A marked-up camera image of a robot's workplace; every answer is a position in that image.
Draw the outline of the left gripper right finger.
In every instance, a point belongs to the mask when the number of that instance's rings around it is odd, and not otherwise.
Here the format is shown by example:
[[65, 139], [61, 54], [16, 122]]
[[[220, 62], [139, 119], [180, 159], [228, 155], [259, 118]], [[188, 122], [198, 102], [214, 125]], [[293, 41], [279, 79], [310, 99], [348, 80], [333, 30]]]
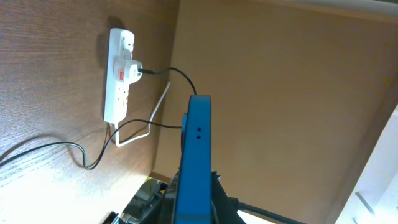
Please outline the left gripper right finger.
[[238, 200], [230, 199], [219, 182], [219, 175], [212, 172], [212, 202], [215, 206], [216, 217], [219, 224], [245, 224], [238, 215]]

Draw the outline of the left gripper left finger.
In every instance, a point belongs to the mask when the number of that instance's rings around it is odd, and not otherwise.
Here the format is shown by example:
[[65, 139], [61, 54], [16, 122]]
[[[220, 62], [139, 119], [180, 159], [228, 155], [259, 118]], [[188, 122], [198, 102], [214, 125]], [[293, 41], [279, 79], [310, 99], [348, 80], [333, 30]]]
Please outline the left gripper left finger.
[[179, 172], [168, 182], [151, 178], [130, 200], [121, 214], [121, 223], [172, 224]]

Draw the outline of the blue Galaxy smartphone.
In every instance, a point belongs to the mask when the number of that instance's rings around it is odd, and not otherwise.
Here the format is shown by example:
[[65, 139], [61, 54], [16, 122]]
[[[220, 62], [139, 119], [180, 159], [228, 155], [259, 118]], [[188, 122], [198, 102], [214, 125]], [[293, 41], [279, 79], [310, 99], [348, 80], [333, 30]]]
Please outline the blue Galaxy smartphone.
[[192, 95], [182, 119], [174, 224], [212, 222], [211, 97]]

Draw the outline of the white power strip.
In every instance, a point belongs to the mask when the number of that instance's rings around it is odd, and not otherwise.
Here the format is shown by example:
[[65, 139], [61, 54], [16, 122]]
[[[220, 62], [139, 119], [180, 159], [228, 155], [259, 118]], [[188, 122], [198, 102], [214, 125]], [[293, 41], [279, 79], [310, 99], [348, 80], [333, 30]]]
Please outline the white power strip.
[[108, 65], [104, 120], [111, 124], [121, 122], [127, 115], [129, 76], [127, 61], [132, 59], [134, 34], [121, 28], [111, 28], [109, 33]]

